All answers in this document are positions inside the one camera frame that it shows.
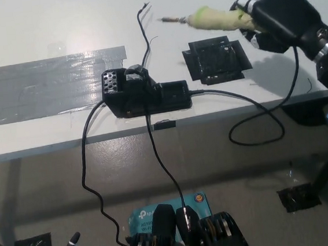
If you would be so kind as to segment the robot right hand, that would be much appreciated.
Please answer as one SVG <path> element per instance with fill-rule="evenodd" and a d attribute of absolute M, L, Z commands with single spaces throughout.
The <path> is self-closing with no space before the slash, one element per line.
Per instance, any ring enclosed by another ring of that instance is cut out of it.
<path fill-rule="evenodd" d="M 244 38 L 255 48 L 273 53 L 311 46 L 324 26 L 307 0 L 236 0 L 230 9 L 252 18 L 253 30 L 239 28 Z"/>

